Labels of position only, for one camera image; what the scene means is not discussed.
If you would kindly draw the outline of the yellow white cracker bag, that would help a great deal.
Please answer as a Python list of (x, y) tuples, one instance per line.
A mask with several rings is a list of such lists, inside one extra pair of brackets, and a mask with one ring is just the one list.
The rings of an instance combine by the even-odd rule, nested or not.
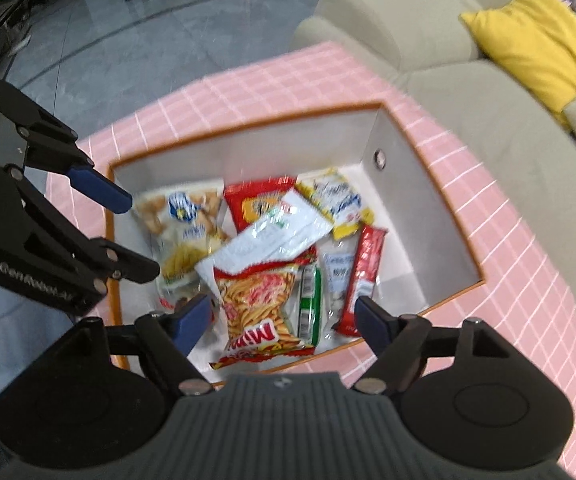
[(159, 263), (162, 304), (200, 292), (196, 264), (230, 239), (223, 230), (226, 203), (220, 179), (164, 186), (136, 196), (133, 211)]

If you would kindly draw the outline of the green sausage stick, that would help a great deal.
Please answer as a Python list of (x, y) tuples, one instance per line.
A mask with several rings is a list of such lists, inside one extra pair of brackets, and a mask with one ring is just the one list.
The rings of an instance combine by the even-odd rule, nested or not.
[(320, 339), (322, 313), (322, 276), (316, 263), (302, 269), (299, 295), (298, 337), (316, 347)]

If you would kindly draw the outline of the orange fries snack bag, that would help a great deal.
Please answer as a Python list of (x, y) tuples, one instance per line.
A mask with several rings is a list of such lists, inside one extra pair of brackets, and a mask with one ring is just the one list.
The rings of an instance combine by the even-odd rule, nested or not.
[(291, 262), (260, 264), (238, 275), (213, 271), (225, 312), (227, 341), (210, 367), (220, 370), (276, 356), (312, 356), (315, 346), (308, 336), (298, 335), (298, 324), (290, 320), (288, 304), (302, 269), (316, 256), (316, 248), (310, 247)]

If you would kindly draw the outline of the red chocolate bar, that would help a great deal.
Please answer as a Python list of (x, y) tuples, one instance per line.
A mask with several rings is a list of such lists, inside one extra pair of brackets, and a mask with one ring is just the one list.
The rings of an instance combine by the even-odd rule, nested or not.
[(364, 224), (346, 289), (346, 300), (334, 330), (347, 337), (357, 337), (355, 303), (361, 296), (371, 297), (379, 272), (384, 239), (388, 231)]

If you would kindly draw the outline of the red chips bag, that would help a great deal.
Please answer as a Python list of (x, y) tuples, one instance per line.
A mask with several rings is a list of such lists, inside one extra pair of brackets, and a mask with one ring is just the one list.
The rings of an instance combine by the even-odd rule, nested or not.
[(227, 185), (223, 197), (238, 232), (274, 207), (297, 183), (293, 176), (281, 176)]

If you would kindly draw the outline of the white snack packet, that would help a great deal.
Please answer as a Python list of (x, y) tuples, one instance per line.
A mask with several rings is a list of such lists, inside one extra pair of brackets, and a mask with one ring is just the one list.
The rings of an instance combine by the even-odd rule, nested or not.
[(200, 260), (195, 270), (210, 291), (220, 296), (218, 272), (238, 276), (294, 261), (331, 230), (332, 223), (292, 188), (259, 220)]

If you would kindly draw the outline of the yellow instant drink sachet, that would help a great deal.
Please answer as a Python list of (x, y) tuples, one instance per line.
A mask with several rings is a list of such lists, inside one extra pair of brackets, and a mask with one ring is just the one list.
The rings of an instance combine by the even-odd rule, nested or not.
[(375, 215), (361, 194), (337, 169), (297, 178), (296, 189), (332, 223), (332, 237), (342, 240), (374, 223)]

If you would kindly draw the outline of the clear bag white balls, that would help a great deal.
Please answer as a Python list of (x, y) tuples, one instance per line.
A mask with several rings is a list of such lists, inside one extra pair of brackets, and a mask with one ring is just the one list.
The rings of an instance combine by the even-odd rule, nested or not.
[(356, 235), (344, 240), (334, 240), (329, 237), (317, 246), (318, 263), (323, 274), (326, 309), (324, 333), (326, 336), (332, 332), (332, 326), (338, 322), (346, 301), (356, 248), (358, 248)]

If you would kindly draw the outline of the pink checkered tablecloth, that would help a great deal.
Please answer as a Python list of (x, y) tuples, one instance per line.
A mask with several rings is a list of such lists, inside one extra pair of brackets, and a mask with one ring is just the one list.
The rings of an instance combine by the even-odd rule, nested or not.
[[(483, 270), (481, 285), (432, 309), (430, 318), (455, 324), (482, 316), (564, 389), (576, 419), (576, 303), (570, 287), (468, 148), (343, 48), (328, 42), (203, 78), (82, 140), (81, 148), (106, 170), (165, 145), (372, 104), (383, 105), (403, 126)], [(561, 463), (576, 477), (576, 422)]]

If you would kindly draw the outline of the orange cardboard box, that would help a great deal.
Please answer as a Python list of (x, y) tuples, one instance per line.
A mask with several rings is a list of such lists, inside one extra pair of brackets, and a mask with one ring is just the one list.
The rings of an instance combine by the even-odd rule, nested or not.
[(189, 359), (210, 382), (335, 356), (355, 299), (423, 314), (483, 273), (402, 120), (378, 104), (270, 119), (143, 150), (110, 167), (134, 205), (107, 223), (159, 263), (122, 281), (114, 324), (213, 304)]

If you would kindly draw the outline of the beige sofa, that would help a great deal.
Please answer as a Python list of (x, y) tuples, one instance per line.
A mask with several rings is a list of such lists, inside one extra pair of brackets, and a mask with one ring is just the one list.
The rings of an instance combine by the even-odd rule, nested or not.
[(576, 140), (478, 49), (460, 18), (510, 0), (320, 0), (290, 46), (341, 44), (462, 140), (576, 300)]

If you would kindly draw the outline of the yellow cushion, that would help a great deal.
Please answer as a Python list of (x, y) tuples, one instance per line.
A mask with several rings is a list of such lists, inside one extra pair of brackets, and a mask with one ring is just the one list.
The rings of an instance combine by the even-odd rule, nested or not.
[(460, 19), (480, 50), (568, 130), (564, 108), (576, 99), (576, 12), (561, 0), (512, 0)]

